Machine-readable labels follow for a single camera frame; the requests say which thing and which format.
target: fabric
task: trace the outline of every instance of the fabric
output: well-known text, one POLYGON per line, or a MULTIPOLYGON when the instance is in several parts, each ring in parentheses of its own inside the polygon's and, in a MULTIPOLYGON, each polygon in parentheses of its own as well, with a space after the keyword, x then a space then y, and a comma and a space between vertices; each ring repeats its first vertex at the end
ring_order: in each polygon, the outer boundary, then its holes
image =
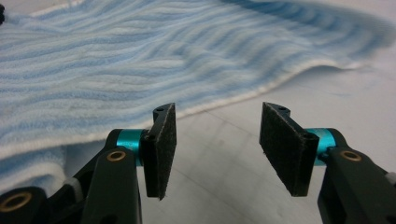
POLYGON ((0 26, 0 193, 63 183, 63 146, 271 90, 315 66, 352 69, 394 30, 312 3, 86 0, 0 26))

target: striped towel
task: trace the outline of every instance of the striped towel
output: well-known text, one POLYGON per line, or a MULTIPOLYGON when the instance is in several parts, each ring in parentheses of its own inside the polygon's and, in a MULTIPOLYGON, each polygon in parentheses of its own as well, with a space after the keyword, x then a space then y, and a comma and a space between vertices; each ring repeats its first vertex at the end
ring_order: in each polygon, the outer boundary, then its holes
POLYGON ((85 0, 0 26, 0 193, 64 179, 62 146, 258 95, 391 44, 372 16, 312 3, 85 0))

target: gray surface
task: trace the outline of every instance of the gray surface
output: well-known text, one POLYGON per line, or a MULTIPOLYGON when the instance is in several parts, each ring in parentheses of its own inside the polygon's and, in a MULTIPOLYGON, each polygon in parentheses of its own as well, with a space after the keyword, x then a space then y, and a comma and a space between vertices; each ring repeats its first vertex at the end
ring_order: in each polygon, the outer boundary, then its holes
MULTIPOLYGON (((58 3, 35 2, 3 4, 34 11, 58 3)), ((391 0, 342 4, 396 23, 391 0)), ((312 69, 259 97, 179 119, 177 153, 162 202, 145 197, 143 170, 138 171, 144 223, 320 223, 316 200, 324 167, 314 169, 308 197, 290 197, 259 145, 262 102, 288 107, 305 128, 338 129, 351 147, 396 171, 395 58, 393 45, 362 69, 312 69)), ((69 150, 67 173, 102 146, 69 150)))

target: black foam pad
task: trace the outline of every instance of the black foam pad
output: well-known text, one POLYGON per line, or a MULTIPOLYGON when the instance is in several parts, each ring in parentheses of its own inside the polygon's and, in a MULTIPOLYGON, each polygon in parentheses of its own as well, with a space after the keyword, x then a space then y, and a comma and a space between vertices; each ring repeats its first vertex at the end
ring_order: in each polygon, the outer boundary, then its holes
POLYGON ((260 145, 292 196, 306 196, 319 138, 290 118, 282 105, 262 104, 260 145))
POLYGON ((177 144, 175 104, 153 111, 154 124, 142 137, 140 157, 148 197, 165 196, 177 144))

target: teal cylindrical joint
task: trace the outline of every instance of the teal cylindrical joint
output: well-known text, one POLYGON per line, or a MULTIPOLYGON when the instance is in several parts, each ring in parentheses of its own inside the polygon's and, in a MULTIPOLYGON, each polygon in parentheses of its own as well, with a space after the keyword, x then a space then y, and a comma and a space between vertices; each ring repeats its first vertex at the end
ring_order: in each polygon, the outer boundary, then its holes
POLYGON ((334 137, 332 133, 327 129, 305 129, 309 133, 315 134, 319 137, 317 158, 315 159, 315 165, 325 165, 325 163, 318 159, 318 156, 325 153, 329 147, 336 147, 334 137))
POLYGON ((142 135, 142 132, 143 130, 141 129, 123 129, 117 139, 118 147, 126 147, 127 149, 132 150, 134 157, 136 158, 136 166, 142 165, 139 157, 140 136, 142 135))

